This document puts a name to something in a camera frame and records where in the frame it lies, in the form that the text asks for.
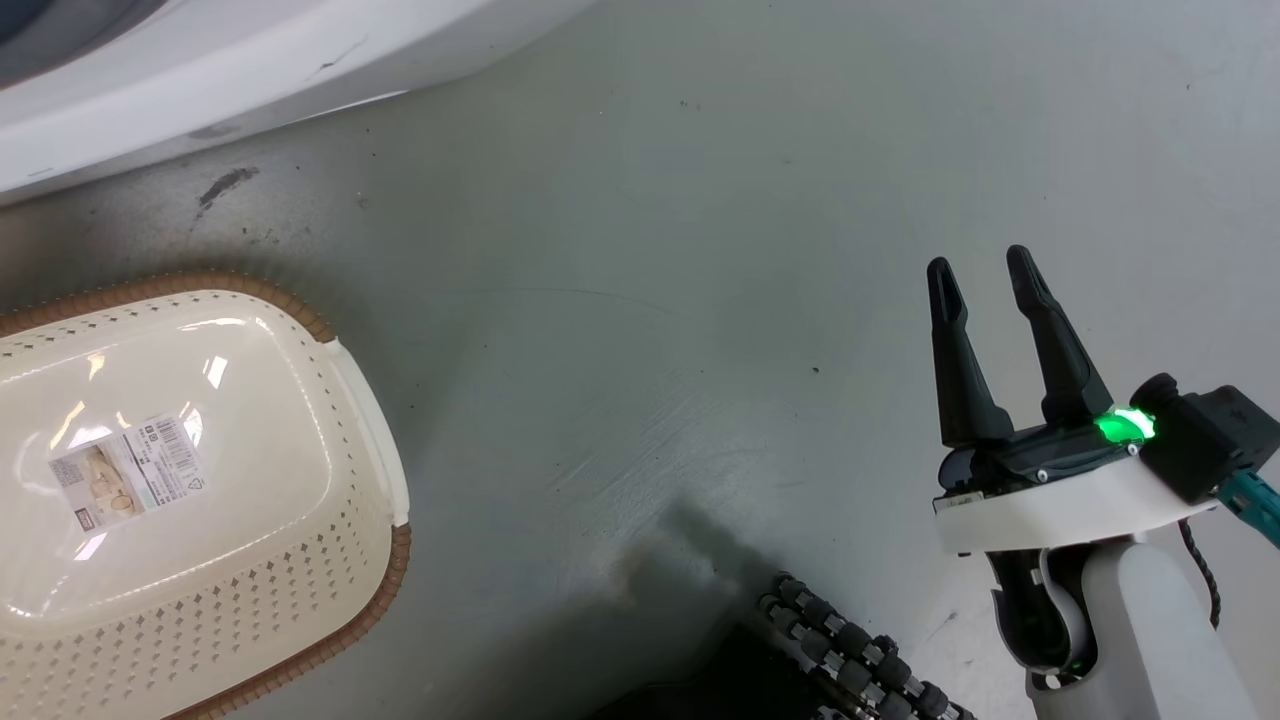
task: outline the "floor stain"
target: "floor stain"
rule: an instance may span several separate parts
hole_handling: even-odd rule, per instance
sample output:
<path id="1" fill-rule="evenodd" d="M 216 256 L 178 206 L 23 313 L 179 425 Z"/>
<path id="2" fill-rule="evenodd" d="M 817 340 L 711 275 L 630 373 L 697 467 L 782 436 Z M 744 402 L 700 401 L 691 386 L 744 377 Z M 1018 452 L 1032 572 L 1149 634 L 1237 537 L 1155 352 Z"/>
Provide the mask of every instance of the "floor stain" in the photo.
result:
<path id="1" fill-rule="evenodd" d="M 950 614 L 950 615 L 947 615 L 947 619 L 946 619 L 946 620 L 943 620 L 943 621 L 942 621 L 942 624 L 941 624 L 941 625 L 938 625 L 938 628 L 937 628 L 936 630 L 933 630 L 932 633 L 929 633 L 929 637 L 924 638 L 924 643 L 922 643 L 922 644 L 929 644 L 929 641 L 932 641 L 932 639 L 933 639 L 933 635 L 938 634 L 938 632 L 940 632 L 940 630 L 941 630 L 942 628 L 946 628 L 946 626 L 947 626 L 947 623 L 950 623 L 950 621 L 955 620 L 955 619 L 956 619 L 956 618 L 959 618 L 959 616 L 960 616 L 960 614 L 959 614 L 959 612 L 956 612 L 955 610 L 952 610 L 952 611 L 951 611 L 951 614 Z"/>
<path id="2" fill-rule="evenodd" d="M 205 193 L 200 196 L 200 200 L 197 200 L 197 202 L 200 202 L 200 211 L 196 213 L 196 220 L 204 218 L 205 211 L 212 208 L 214 201 L 227 193 L 227 191 L 256 174 L 257 168 L 236 168 L 234 170 L 215 179 L 214 184 L 209 186 L 209 190 L 206 190 Z"/>

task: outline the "brown basket rim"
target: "brown basket rim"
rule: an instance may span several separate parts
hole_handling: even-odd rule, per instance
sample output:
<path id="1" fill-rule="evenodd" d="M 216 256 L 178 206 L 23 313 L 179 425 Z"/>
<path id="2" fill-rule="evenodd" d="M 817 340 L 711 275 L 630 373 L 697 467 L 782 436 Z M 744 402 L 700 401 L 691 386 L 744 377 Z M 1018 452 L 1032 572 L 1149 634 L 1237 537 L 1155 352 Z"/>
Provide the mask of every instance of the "brown basket rim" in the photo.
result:
<path id="1" fill-rule="evenodd" d="M 200 290 L 223 290 L 251 295 L 270 302 L 297 320 L 316 342 L 329 342 L 337 336 L 320 315 L 297 296 L 260 279 L 236 273 L 177 273 L 159 275 L 92 292 L 63 297 L 52 302 L 0 315 L 0 338 L 84 315 L 166 295 Z M 355 618 L 326 638 L 307 647 L 288 660 L 259 673 L 186 710 L 169 715 L 165 720 L 214 720 L 243 707 L 269 692 L 301 678 L 326 660 L 338 655 L 365 637 L 383 619 L 392 601 L 399 593 L 408 569 L 411 532 L 408 524 L 392 528 L 392 548 L 387 571 L 378 592 Z"/>

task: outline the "black cable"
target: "black cable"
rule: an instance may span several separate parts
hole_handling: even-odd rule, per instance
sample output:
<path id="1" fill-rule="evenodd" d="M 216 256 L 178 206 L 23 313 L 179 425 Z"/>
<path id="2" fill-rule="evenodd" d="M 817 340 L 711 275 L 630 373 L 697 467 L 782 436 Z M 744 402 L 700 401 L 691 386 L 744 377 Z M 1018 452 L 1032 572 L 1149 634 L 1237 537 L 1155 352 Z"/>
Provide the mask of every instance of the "black cable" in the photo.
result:
<path id="1" fill-rule="evenodd" d="M 1192 524 L 1183 518 L 1178 521 L 1178 529 L 1183 532 L 1183 544 L 1187 546 L 1187 552 L 1192 553 L 1192 560 L 1199 568 L 1201 575 L 1204 575 L 1204 584 L 1208 585 L 1208 624 L 1213 625 L 1216 630 L 1217 621 L 1222 616 L 1222 596 L 1217 593 L 1217 580 L 1213 579 L 1213 571 L 1208 569 L 1208 561 L 1204 560 L 1199 548 L 1196 547 L 1196 538 L 1192 537 Z"/>

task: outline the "barcode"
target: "barcode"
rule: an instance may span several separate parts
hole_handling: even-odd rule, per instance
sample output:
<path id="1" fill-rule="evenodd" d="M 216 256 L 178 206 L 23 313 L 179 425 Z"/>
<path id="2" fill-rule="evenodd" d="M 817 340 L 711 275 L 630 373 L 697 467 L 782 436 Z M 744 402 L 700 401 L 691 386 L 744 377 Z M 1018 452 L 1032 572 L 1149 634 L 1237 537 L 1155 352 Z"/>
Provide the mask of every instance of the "barcode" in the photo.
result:
<path id="1" fill-rule="evenodd" d="M 164 443 L 165 455 L 179 473 L 186 473 L 196 468 L 196 455 L 187 442 L 187 430 L 178 427 L 172 418 L 156 421 L 156 433 Z"/>

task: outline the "green led light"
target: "green led light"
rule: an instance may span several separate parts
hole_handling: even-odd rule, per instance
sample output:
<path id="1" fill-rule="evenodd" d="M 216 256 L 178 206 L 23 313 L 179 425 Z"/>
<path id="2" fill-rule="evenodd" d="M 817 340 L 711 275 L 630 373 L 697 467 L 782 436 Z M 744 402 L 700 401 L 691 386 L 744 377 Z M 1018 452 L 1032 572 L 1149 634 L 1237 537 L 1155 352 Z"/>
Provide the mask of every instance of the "green led light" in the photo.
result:
<path id="1" fill-rule="evenodd" d="M 1134 442 L 1156 437 L 1156 423 L 1142 410 L 1119 407 L 1093 420 L 1108 442 Z"/>

